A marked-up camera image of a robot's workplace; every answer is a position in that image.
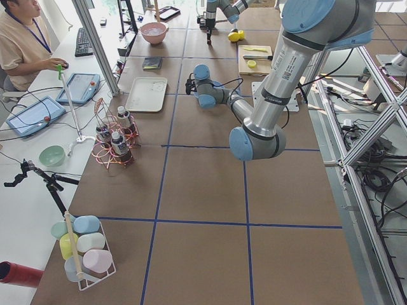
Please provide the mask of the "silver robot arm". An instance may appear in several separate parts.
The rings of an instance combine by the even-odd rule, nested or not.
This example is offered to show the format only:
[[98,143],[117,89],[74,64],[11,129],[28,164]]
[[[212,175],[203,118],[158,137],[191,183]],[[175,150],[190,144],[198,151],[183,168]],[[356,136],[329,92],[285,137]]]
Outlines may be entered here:
[[234,24],[239,19],[239,15],[252,3],[253,0],[238,0],[234,4],[230,4],[227,0],[208,0],[204,12],[197,16],[197,24],[200,29],[206,31],[207,44],[212,44],[211,36],[216,26],[216,12],[218,8],[221,9],[227,21]]
[[216,86],[209,68],[200,64],[186,81],[202,108],[226,104],[241,122],[230,132],[233,155],[242,161],[278,156],[286,138],[277,124],[311,58],[318,52],[346,50],[371,41],[375,1],[286,1],[282,30],[270,73],[252,107],[235,90]]

